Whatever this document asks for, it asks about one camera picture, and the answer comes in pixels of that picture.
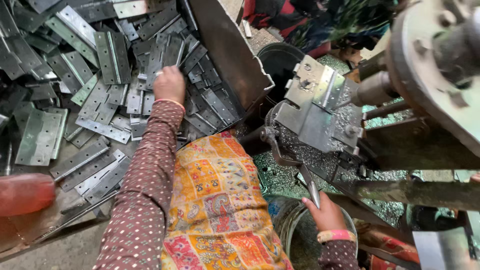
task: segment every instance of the pile of metal hinges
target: pile of metal hinges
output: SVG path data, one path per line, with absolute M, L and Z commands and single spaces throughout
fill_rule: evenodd
M 0 131 L 21 135 L 14 163 L 48 166 L 91 203 L 125 174 L 132 153 L 114 146 L 141 140 L 163 66 L 187 85 L 177 149 L 244 114 L 188 0 L 0 0 L 0 14 Z M 62 155 L 63 138 L 78 149 Z

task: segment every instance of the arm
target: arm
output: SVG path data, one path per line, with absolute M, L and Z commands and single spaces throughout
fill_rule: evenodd
M 154 83 L 156 101 L 100 245 L 97 269 L 158 269 L 170 208 L 176 132 L 183 118 L 183 76 L 166 67 Z
M 318 241 L 324 245 L 318 263 L 322 269 L 360 269 L 355 258 L 355 235 L 347 230 L 340 207 L 325 192 L 319 194 L 320 209 L 311 200 L 302 198 L 320 231 Z

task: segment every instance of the brown polka dot sleeve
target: brown polka dot sleeve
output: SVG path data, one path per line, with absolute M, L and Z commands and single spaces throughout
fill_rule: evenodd
M 348 240 L 325 242 L 318 264 L 325 270 L 359 270 L 355 258 L 355 243 Z
M 172 101 L 153 104 L 142 141 L 123 177 L 94 270 L 159 269 L 172 193 L 176 132 L 183 113 L 183 107 Z

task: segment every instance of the red plastic object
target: red plastic object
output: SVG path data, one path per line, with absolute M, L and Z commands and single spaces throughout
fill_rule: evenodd
M 0 216 L 22 215 L 41 210 L 55 199 L 50 175 L 26 173 L 0 177 Z

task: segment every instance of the pink bangle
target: pink bangle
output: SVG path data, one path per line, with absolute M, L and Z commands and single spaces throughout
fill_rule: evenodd
M 357 240 L 355 234 L 349 230 L 329 230 L 319 232 L 317 235 L 317 241 L 324 243 L 330 240 L 349 240 L 355 242 Z
M 185 113 L 185 107 L 184 107 L 183 105 L 181 105 L 180 103 L 174 101 L 174 100 L 171 100 L 171 99 L 168 99 L 168 98 L 159 98 L 159 99 L 155 100 L 155 101 L 153 102 L 153 104 L 157 103 L 158 101 L 171 101 L 171 102 L 173 102 L 173 103 L 176 103 L 176 104 L 178 104 L 178 105 L 182 108 L 183 113 Z

